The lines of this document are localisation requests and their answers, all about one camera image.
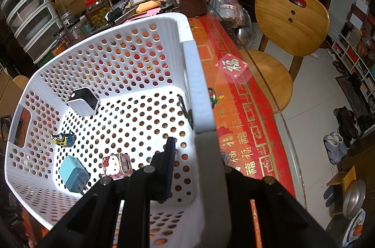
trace hello kitty face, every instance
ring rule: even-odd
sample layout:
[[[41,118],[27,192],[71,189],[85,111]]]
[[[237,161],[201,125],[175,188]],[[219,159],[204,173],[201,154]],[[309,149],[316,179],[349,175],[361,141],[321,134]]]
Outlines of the hello kitty face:
[[[119,158],[114,154],[104,158],[103,166],[105,167],[105,174],[107,176],[116,176],[121,173]]]

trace chair backrest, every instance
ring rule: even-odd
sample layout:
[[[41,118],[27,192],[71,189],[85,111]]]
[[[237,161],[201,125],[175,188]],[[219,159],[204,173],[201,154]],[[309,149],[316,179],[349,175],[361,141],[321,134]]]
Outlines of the chair backrest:
[[[317,0],[255,0],[260,30],[294,56],[308,56],[319,48],[329,29],[329,15]]]

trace metal bowl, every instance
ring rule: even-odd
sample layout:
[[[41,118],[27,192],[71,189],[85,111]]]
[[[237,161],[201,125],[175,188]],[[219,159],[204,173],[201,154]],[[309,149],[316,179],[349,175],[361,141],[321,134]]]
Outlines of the metal bowl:
[[[352,181],[346,191],[342,214],[348,219],[355,217],[363,205],[365,195],[366,182],[363,179]]]

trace green basket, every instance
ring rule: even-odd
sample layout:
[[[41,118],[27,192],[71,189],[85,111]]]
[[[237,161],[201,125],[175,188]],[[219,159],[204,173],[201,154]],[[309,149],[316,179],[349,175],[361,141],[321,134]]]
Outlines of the green basket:
[[[52,60],[55,56],[52,54],[52,51],[48,52],[36,65],[40,68],[46,65],[50,60]]]

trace jar with red lid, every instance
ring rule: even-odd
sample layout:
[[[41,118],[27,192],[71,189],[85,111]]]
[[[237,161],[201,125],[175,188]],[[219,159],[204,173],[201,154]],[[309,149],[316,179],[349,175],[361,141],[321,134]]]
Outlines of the jar with red lid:
[[[112,11],[109,0],[86,0],[85,5],[87,15],[93,26],[100,28],[107,24],[105,16]]]

